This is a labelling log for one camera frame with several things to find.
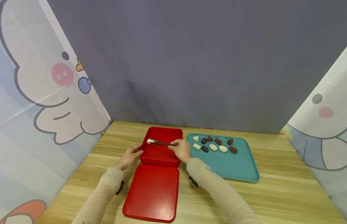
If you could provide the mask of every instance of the hand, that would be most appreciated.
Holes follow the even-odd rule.
[[[135,159],[143,153],[143,151],[140,150],[140,147],[141,144],[126,149],[124,155],[121,156],[115,166],[119,167],[122,171],[126,170],[126,168],[128,168],[129,165],[131,165]]]
[[[171,144],[178,144],[178,146],[169,146],[175,155],[185,164],[192,158],[190,151],[190,144],[185,139],[176,139]]]

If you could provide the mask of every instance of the gray backdrop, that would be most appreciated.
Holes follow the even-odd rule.
[[[278,133],[347,45],[347,0],[48,0],[113,120]]]

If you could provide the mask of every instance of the red box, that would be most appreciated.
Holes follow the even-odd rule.
[[[156,139],[162,142],[172,142],[176,139],[182,139],[183,132],[178,128],[160,128],[150,127],[147,130],[141,150],[144,153],[140,156],[143,164],[179,167],[181,161],[176,157],[174,151],[169,150],[167,146],[149,145],[148,139]]]
[[[149,145],[146,141],[150,138],[172,142],[182,136],[182,130],[176,128],[150,127],[147,130],[141,146],[144,151],[140,156],[142,164],[135,172],[124,203],[125,216],[152,222],[175,219],[180,160],[166,146]]]

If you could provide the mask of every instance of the tongs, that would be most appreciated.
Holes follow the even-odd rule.
[[[167,142],[162,142],[156,139],[148,139],[146,141],[149,145],[157,145],[157,146],[178,146],[178,144],[170,144]]]

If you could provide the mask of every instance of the beige sleeve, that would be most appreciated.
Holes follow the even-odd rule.
[[[100,224],[109,201],[120,188],[123,176],[119,167],[109,167],[72,224]]]
[[[212,172],[204,162],[192,158],[186,168],[198,185],[208,191],[217,205],[225,211],[230,223],[261,223],[239,193],[222,177]]]

